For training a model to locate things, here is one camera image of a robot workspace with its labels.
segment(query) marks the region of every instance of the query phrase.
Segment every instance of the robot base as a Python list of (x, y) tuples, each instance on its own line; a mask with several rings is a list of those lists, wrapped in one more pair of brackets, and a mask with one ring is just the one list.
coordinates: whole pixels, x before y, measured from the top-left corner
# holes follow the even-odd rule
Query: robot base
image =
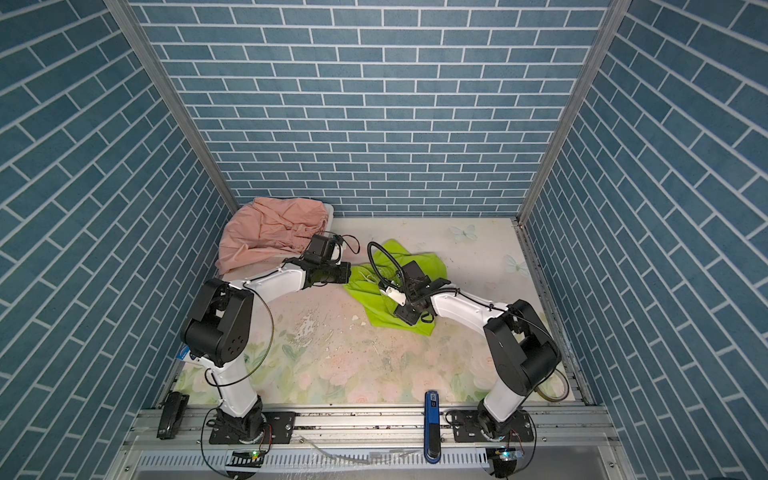
[(516, 444), (518, 438), (515, 434), (511, 433), (512, 430), (520, 435), (521, 442), (533, 442), (533, 429), (531, 428), (531, 420), (528, 413), (518, 410), (512, 416), (510, 416), (502, 427), (507, 433), (505, 435), (499, 435), (495, 439), (489, 439), (483, 432), (481, 427), (481, 421), (478, 418), (483, 415), (482, 412), (477, 410), (451, 410), (449, 412), (451, 418), (451, 427), (453, 430), (453, 440), (457, 443), (473, 443), (473, 442), (485, 442), (492, 440), (493, 442), (506, 442), (509, 435), (512, 438), (509, 439), (510, 443)]
[(260, 442), (269, 445), (270, 440), (263, 439), (263, 435), (271, 433), (273, 444), (287, 444), (290, 443), (295, 420), (295, 412), (262, 412), (259, 398), (243, 418), (217, 409), (216, 418), (208, 421), (208, 426), (213, 427), (208, 442), (211, 445), (252, 445)]

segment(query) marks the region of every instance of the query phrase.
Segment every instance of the brick wall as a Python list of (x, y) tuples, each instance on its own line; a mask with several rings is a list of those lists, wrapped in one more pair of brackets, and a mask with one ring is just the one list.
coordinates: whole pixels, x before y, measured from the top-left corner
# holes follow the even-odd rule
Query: brick wall
[(634, 0), (529, 224), (641, 478), (768, 478), (767, 26)]
[(256, 3), (132, 2), (241, 203), (510, 217), (608, 0)]
[(101, 0), (0, 11), (0, 478), (91, 478), (228, 212)]

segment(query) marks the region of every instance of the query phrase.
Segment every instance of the table surface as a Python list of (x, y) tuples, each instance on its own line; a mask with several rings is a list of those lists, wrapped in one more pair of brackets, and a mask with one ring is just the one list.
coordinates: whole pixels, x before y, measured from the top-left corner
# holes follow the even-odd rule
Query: table surface
[[(394, 238), (411, 253), (436, 253), (448, 278), (464, 291), (497, 303), (526, 300), (546, 323), (509, 219), (335, 218), (333, 231), (360, 240), (359, 254), (344, 253), (353, 265), (367, 263), (370, 240)], [(254, 276), (279, 263), (272, 259), (244, 266), (224, 279)], [(264, 364), (249, 378), (265, 403), (414, 403), (423, 402), (430, 389), (439, 392), (443, 403), (477, 402), (498, 378), (485, 338), (468, 327), (441, 317), (429, 337), (374, 327), (341, 285), (290, 293), (271, 302), (270, 309), (275, 339)], [(266, 310), (255, 302), (245, 351), (248, 369), (264, 354), (269, 334)], [(554, 376), (548, 383), (543, 388), (553, 395), (562, 391)], [(189, 394), (190, 404), (218, 400), (203, 369), (190, 364), (184, 365), (174, 389)], [(528, 399), (537, 401), (543, 402), (536, 393)]]

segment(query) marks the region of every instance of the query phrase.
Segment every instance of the aluminum frame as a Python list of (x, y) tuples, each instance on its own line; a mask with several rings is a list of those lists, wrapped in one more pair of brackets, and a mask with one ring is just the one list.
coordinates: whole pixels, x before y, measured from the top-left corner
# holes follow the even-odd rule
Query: aluminum frame
[[(484, 439), (475, 443), (456, 443), (450, 425), (446, 422), (444, 413), (454, 408), (475, 408), (475, 404), (453, 403), (440, 408), (440, 434), (443, 437), (443, 455), (466, 455), (473, 449), (481, 454), (487, 446), (498, 443), (487, 442)], [(270, 466), (270, 472), (295, 472), (301, 465), (310, 465), (318, 455), (301, 455), (316, 453), (313, 446), (306, 440), (331, 453), (343, 455), (361, 455), (365, 458), (371, 451), (389, 452), (395, 450), (416, 451), (414, 455), (422, 457), (424, 435), (424, 407), (421, 404), (403, 406), (267, 406), (265, 411), (280, 411), (289, 409), (296, 412), (296, 423), (293, 437), (288, 445), (273, 445), (271, 455), (296, 455), (287, 457), (293, 459), (284, 465)], [(527, 405), (525, 409), (531, 414), (537, 433), (538, 448), (547, 446), (590, 446), (598, 447), (607, 477), (610, 480), (631, 480), (634, 476), (625, 472), (620, 461), (621, 443), (607, 410), (602, 406), (585, 406), (580, 402), (562, 402), (558, 404)], [(172, 460), (173, 468), (189, 470), (207, 469), (202, 461), (197, 460), (200, 453), (200, 429), (208, 408), (192, 406), (184, 413), (180, 431), (175, 439), (159, 440), (156, 438), (157, 424), (161, 410), (141, 410), (133, 428), (125, 440), (123, 448), (112, 465), (106, 478), (114, 480), (129, 480), (141, 468), (152, 469), (146, 465), (148, 456), (168, 458)], [(209, 430), (204, 432), (204, 441)], [(524, 442), (524, 447), (531, 447), (532, 442)], [(247, 449), (244, 445), (238, 450)], [(223, 465), (234, 450), (232, 445), (205, 445), (206, 457), (214, 459), (215, 465)], [(174, 458), (192, 458), (179, 462)], [(168, 462), (158, 465), (159, 470), (168, 470)], [(482, 464), (474, 461), (473, 465)], [(410, 465), (419, 468), (419, 462)], [(466, 468), (467, 462), (456, 462), (454, 465), (443, 465), (442, 468)], [(370, 468), (381, 468), (381, 465), (370, 465)], [(367, 468), (357, 465), (356, 469)]]
[(133, 9), (131, 9), (127, 0), (104, 0), (104, 3), (123, 32), (123, 35), (125, 35), (125, 39), (128, 40), (128, 44), (133, 48), (147, 75), (149, 75), (152, 83), (157, 88), (157, 92), (163, 98), (163, 102), (168, 107), (170, 114), (176, 119), (181, 132), (189, 141), (190, 146), (197, 155), (197, 159), (205, 168), (211, 181), (213, 181), (227, 208), (230, 209), (230, 212), (235, 213), (240, 208), (240, 205), (232, 194), (232, 190), (227, 186), (227, 181), (224, 180), (221, 170), (216, 165), (216, 161), (208, 149), (203, 136), (197, 129), (197, 125), (192, 120), (189, 111), (187, 111), (187, 107), (184, 106), (179, 92), (170, 81), (170, 77), (165, 71), (160, 57), (157, 56), (157, 52), (152, 48), (147, 33), (139, 25), (138, 18), (136, 18)]

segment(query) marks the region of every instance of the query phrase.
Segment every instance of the green cloth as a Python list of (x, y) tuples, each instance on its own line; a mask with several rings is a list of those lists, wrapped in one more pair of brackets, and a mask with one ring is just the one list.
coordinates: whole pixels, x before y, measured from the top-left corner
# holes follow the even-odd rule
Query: green cloth
[[(447, 278), (448, 276), (445, 264), (434, 253), (411, 255), (397, 240), (389, 240), (382, 246), (392, 254), (400, 265), (405, 265), (414, 260), (430, 280)], [(375, 250), (373, 252), (373, 262), (385, 278), (400, 285), (397, 270), (384, 253)], [(432, 316), (427, 316), (427, 320), (432, 320), (431, 323), (424, 323), (419, 320), (414, 326), (409, 326), (394, 315), (397, 302), (379, 291), (379, 278), (374, 273), (370, 263), (353, 266), (349, 282), (344, 288), (349, 292), (349, 295), (365, 307), (371, 325), (408, 330), (426, 336), (432, 335), (432, 331), (435, 329), (435, 322)]]

